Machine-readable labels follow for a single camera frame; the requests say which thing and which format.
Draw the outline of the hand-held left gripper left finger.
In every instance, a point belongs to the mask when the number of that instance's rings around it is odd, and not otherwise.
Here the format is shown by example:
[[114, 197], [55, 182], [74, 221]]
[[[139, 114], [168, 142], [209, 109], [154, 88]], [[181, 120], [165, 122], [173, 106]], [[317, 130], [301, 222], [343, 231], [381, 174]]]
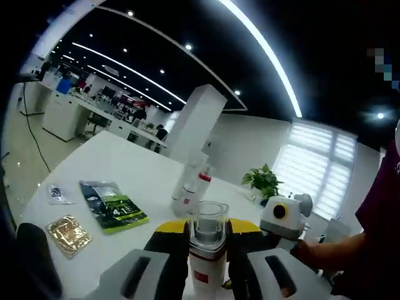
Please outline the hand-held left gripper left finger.
[[189, 221], [161, 224], [144, 249], [133, 249], [104, 271], [86, 299], [181, 299], [190, 235]]

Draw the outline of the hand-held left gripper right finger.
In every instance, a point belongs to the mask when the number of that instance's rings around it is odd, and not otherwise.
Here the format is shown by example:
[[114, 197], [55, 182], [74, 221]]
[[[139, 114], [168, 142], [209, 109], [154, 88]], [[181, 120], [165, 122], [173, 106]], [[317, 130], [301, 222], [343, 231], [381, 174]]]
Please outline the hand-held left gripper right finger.
[[250, 221], [228, 221], [227, 259], [235, 299], [331, 298], [327, 282]]

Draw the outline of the person's right hand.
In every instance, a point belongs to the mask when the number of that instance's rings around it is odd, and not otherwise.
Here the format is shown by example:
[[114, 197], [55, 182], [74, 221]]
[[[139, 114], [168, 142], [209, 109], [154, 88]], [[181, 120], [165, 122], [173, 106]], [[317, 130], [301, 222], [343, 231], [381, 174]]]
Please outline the person's right hand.
[[299, 239], [296, 245], [290, 250], [290, 254], [310, 268], [315, 274], [321, 274], [322, 269], [317, 268], [314, 251], [310, 244]]

